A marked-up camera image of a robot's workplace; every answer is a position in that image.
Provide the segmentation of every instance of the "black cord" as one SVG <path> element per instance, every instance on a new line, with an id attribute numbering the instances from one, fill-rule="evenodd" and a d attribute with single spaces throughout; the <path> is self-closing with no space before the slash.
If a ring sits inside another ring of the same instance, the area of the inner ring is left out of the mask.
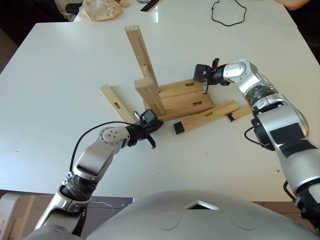
<path id="1" fill-rule="evenodd" d="M 214 4 L 213 4 L 212 7 L 211 7 L 211 19 L 212 19 L 212 21 L 217 22 L 217 23 L 220 23 L 220 24 L 222 24 L 223 26 L 226 26 L 226 27 L 231 27 L 231 26 L 233 26 L 233 25 L 237 25 L 237 24 L 243 23 L 243 22 L 245 21 L 245 19 L 246 19 L 247 8 L 246 8 L 245 6 L 242 6 L 237 0 L 234 0 L 234 1 L 235 1 L 241 8 L 244 9 L 243 20 L 242 20 L 242 21 L 235 22 L 235 23 L 233 23 L 233 24 L 227 25 L 227 24 L 225 24 L 225 23 L 223 23 L 223 22 L 221 22 L 221 21 L 214 20 L 214 6 L 215 6 L 215 4 L 218 4 L 218 3 L 220 2 L 220 0 L 214 2 Z"/>
<path id="2" fill-rule="evenodd" d="M 151 2 L 151 0 L 136 0 L 140 4 L 148 4 Z"/>
<path id="3" fill-rule="evenodd" d="M 283 184 L 283 190 L 285 191 L 285 193 L 292 199 L 293 202 L 296 201 L 296 198 L 291 194 L 291 192 L 289 192 L 288 188 L 288 181 L 286 180 Z"/>
<path id="4" fill-rule="evenodd" d="M 250 139 L 250 138 L 247 136 L 247 133 L 250 132 L 254 127 L 255 127 L 255 126 L 252 126 L 252 127 L 250 127 L 249 129 L 247 129 L 247 130 L 244 132 L 244 137 L 245 137 L 247 140 L 249 140 L 250 142 L 262 146 L 261 143 L 259 143 L 259 142 L 257 142 L 257 141 L 254 141 L 254 140 Z"/>
<path id="5" fill-rule="evenodd" d="M 69 168 L 70 172 L 72 172 L 72 168 L 74 167 L 74 161 L 75 161 L 75 156 L 76 156 L 76 152 L 77 152 L 78 146 L 79 146 L 81 140 L 84 138 L 84 136 L 87 135 L 88 133 L 90 133 L 92 130 L 95 130 L 97 128 L 100 128 L 100 127 L 102 127 L 104 125 L 108 125 L 108 124 L 136 125 L 136 124 L 125 122 L 125 121 L 109 121 L 109 122 L 105 122 L 105 123 L 102 123 L 100 125 L 94 126 L 93 128 L 90 128 L 88 131 L 86 131 L 84 134 L 82 134 L 81 137 L 79 138 L 79 140 L 76 142 L 76 145 L 75 145 L 73 153 L 72 153 L 71 161 L 70 161 L 70 168 Z"/>

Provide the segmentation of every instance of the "wooden board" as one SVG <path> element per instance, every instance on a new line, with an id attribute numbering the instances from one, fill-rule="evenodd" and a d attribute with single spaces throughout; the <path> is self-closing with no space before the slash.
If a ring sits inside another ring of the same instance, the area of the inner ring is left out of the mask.
<path id="1" fill-rule="evenodd" d="M 243 108 L 240 108 L 234 112 L 231 112 L 229 114 L 226 115 L 226 118 L 229 120 L 229 122 L 233 122 L 236 119 L 239 119 L 247 114 L 252 113 L 251 107 L 246 106 Z"/>
<path id="2" fill-rule="evenodd" d="M 201 112 L 195 116 L 187 118 L 174 124 L 176 134 L 184 133 L 207 124 L 213 120 L 223 117 L 238 109 L 236 101 L 231 100 L 217 107 Z"/>
<path id="3" fill-rule="evenodd" d="M 161 85 L 158 94 L 166 114 L 158 118 L 168 121 L 213 108 L 214 104 L 210 96 L 202 94 L 203 86 L 202 83 L 193 79 Z M 150 107 L 144 103 L 144 108 L 149 109 Z"/>
<path id="4" fill-rule="evenodd" d="M 121 118 L 122 121 L 134 124 L 136 122 L 136 119 L 131 115 L 131 113 L 126 109 L 126 107 L 123 105 L 123 103 L 120 101 L 120 99 L 117 97 L 117 95 L 112 91 L 110 86 L 108 84 L 103 85 L 100 88 L 100 91 L 102 95 L 108 100 L 108 102 L 111 104 L 115 112 L 118 114 L 118 116 Z"/>

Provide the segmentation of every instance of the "plastic bag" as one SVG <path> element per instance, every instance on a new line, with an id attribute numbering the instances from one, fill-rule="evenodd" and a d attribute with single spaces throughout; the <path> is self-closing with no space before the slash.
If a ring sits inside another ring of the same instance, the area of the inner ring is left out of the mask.
<path id="1" fill-rule="evenodd" d="M 94 21 L 113 19 L 122 13 L 121 6 L 115 0 L 84 0 L 81 8 Z"/>

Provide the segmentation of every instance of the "wooden leg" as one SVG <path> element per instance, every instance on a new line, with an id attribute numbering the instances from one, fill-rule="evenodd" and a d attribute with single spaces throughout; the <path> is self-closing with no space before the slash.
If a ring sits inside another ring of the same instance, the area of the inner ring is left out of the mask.
<path id="1" fill-rule="evenodd" d="M 126 109 L 123 103 L 119 100 L 117 95 L 112 91 L 108 84 L 103 85 L 100 88 L 102 95 L 108 100 L 115 112 L 121 118 L 122 121 L 134 124 L 136 120 L 131 113 Z"/>
<path id="2" fill-rule="evenodd" d="M 213 120 L 221 118 L 222 116 L 231 113 L 238 109 L 238 104 L 234 101 L 228 101 L 225 104 L 211 108 L 207 111 L 201 112 L 195 116 L 187 118 L 186 120 L 175 123 L 174 130 L 176 134 L 181 134 L 204 124 L 207 124 Z"/>
<path id="3" fill-rule="evenodd" d="M 151 61 L 147 52 L 145 41 L 142 37 L 140 28 L 136 26 L 127 26 L 124 28 L 125 33 L 129 39 L 131 47 L 133 49 L 136 60 L 138 61 L 142 74 L 144 77 L 148 77 L 147 74 L 151 76 L 151 79 L 154 82 L 154 86 L 157 92 L 160 92 L 159 85 L 155 76 L 154 69 L 152 68 Z"/>
<path id="4" fill-rule="evenodd" d="M 154 81 L 150 76 L 143 79 L 135 80 L 134 87 L 140 94 L 144 102 L 151 108 L 151 110 L 157 115 L 162 116 L 166 114 L 166 109 L 161 101 Z"/>
<path id="5" fill-rule="evenodd" d="M 236 119 L 239 119 L 247 114 L 252 113 L 251 107 L 246 106 L 243 108 L 240 108 L 234 112 L 231 112 L 229 114 L 226 115 L 226 118 L 229 120 L 229 122 L 233 122 Z"/>

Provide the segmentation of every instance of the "black rubber grip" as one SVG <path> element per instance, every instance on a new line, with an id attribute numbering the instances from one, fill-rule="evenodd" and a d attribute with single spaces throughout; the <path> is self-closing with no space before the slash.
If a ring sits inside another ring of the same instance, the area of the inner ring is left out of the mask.
<path id="1" fill-rule="evenodd" d="M 175 134 L 181 134 L 181 133 L 183 133 L 185 131 L 185 128 L 182 125 L 181 121 L 173 124 L 173 126 L 174 126 L 174 130 L 175 130 Z"/>

